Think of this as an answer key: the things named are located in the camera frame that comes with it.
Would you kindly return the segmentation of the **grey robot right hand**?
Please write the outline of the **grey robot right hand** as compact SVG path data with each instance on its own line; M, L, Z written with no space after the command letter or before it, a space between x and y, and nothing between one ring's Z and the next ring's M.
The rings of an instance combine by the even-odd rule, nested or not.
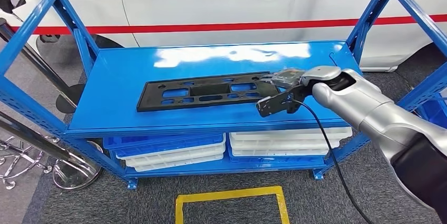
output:
M309 96L308 88L301 83L301 77L305 70L287 68L275 73L263 75L259 80L285 89L293 98L305 98Z

